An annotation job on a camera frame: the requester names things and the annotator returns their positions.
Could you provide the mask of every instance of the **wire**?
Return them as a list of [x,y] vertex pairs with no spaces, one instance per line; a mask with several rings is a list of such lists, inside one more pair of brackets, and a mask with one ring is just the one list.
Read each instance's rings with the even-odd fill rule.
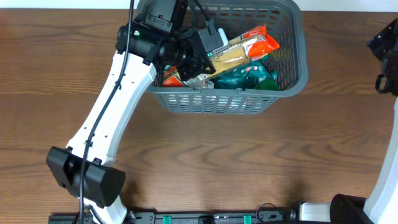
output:
[[87,155],[88,155],[88,150],[92,144],[91,140],[93,139],[93,136],[95,134],[95,130],[98,127],[98,124],[101,121],[101,118],[105,114],[106,109],[108,108],[110,102],[112,101],[113,96],[115,95],[116,91],[119,89],[121,86],[121,81],[124,76],[124,72],[126,71],[126,65],[127,65],[127,60],[128,60],[128,55],[129,55],[129,48],[130,48],[130,36],[131,36],[131,22],[132,22],[132,13],[134,10],[134,0],[130,1],[130,12],[129,12],[129,27],[128,27],[128,33],[127,33],[127,44],[126,44],[126,51],[124,52],[124,59],[123,59],[123,65],[122,69],[120,71],[120,75],[118,80],[115,83],[115,86],[109,95],[108,99],[106,100],[101,112],[99,112],[99,115],[93,125],[93,128],[90,131],[90,135],[88,136],[88,139],[86,140],[86,146],[85,150],[83,153],[83,162],[81,163],[81,169],[80,169],[80,224],[83,224],[84,221],[84,180],[85,180],[85,175],[86,175],[86,162],[87,162]]
[[201,13],[203,13],[203,15],[205,16],[206,21],[210,21],[209,16],[207,15],[205,9],[201,6],[201,4],[198,2],[198,0],[193,0],[195,2],[195,4],[199,7],[199,9],[201,10]]
[[[274,208],[277,208],[273,203],[263,203],[262,205],[260,205],[260,207],[259,207],[259,208],[257,209],[257,211],[256,211],[256,218],[257,218],[261,223],[264,223],[264,220],[263,220],[262,218],[260,218],[259,212],[260,212],[260,209],[261,209],[262,207],[266,206],[266,205],[270,205],[270,206],[272,206],[272,207],[274,207]],[[278,210],[278,212],[282,215],[282,217],[285,216],[285,214],[283,214],[280,210]]]

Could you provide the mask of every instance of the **wooden table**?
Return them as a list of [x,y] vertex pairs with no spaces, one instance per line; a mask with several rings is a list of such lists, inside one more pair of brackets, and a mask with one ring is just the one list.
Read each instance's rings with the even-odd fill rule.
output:
[[[0,10],[0,222],[77,212],[45,163],[85,120],[112,63],[124,10]],[[397,14],[304,12],[310,80],[256,116],[173,114],[146,94],[116,167],[123,202],[158,211],[253,210],[262,202],[368,197],[394,97],[378,95],[366,43]]]

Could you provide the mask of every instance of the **green plastic wrapper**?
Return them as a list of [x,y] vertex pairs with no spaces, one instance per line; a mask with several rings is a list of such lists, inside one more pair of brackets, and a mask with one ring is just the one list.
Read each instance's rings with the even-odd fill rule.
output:
[[275,80],[277,72],[271,74],[262,65],[260,60],[248,65],[234,69],[232,72],[224,73],[215,78],[214,88],[235,90],[241,88],[257,90],[279,91]]

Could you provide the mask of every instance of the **white wall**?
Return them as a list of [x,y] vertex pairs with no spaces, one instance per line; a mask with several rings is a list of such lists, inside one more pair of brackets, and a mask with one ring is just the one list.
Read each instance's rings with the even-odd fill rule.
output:
[[[303,11],[398,12],[398,0],[294,0]],[[0,0],[0,7],[127,9],[130,0]]]

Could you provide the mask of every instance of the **green clip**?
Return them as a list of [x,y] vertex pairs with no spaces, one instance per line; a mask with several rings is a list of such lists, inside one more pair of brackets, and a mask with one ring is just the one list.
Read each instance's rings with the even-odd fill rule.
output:
[[172,217],[163,217],[163,224],[172,224]]
[[243,224],[251,224],[251,215],[243,216]]

